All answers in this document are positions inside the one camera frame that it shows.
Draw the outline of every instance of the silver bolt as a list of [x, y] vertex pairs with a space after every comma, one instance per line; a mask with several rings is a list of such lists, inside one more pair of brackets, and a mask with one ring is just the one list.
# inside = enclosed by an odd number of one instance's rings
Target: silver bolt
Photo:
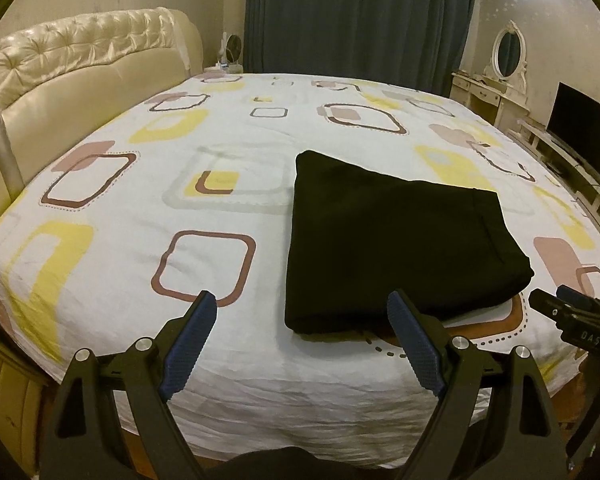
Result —
[[466, 350], [469, 348], [469, 340], [461, 335], [457, 335], [455, 338], [453, 338], [451, 340], [451, 344], [458, 350]]
[[138, 339], [138, 341], [136, 341], [136, 350], [144, 352], [145, 350], [148, 350], [149, 348], [151, 348], [151, 345], [153, 343], [154, 342], [151, 341], [148, 337], [143, 337], [142, 339]]
[[531, 352], [526, 346], [516, 346], [516, 354], [518, 354], [523, 359], [526, 359], [531, 355]]
[[87, 350], [86, 348], [83, 348], [81, 350], [78, 350], [75, 353], [75, 360], [76, 361], [86, 361], [90, 355], [91, 355], [91, 352], [89, 352], [89, 350]]

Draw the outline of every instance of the tufted headboard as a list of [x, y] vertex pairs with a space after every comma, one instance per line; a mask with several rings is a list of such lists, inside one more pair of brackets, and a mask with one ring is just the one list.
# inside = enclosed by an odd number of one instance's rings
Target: tufted headboard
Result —
[[0, 215], [45, 166], [125, 110], [202, 72], [165, 8], [80, 14], [0, 38]]

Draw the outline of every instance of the curtain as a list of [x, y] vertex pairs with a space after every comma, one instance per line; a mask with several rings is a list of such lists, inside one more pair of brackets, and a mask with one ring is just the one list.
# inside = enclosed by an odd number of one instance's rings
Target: curtain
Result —
[[247, 0], [247, 72], [375, 80], [441, 95], [474, 0]]
[[498, 68], [504, 77], [515, 72], [520, 63], [520, 38], [514, 32], [502, 37], [498, 46]]

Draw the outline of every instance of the black tv screen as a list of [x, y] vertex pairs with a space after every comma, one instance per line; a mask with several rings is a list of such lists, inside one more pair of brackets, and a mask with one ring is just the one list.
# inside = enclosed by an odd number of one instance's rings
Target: black tv screen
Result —
[[547, 130], [600, 174], [599, 102], [560, 83]]

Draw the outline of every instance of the oval mirror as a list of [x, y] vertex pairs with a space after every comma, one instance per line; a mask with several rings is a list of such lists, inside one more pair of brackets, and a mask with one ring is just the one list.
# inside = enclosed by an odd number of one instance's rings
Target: oval mirror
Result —
[[237, 63], [242, 52], [242, 40], [240, 36], [232, 34], [226, 41], [226, 60], [229, 63]]
[[515, 32], [507, 32], [498, 47], [498, 70], [503, 77], [512, 75], [520, 64], [520, 38]]

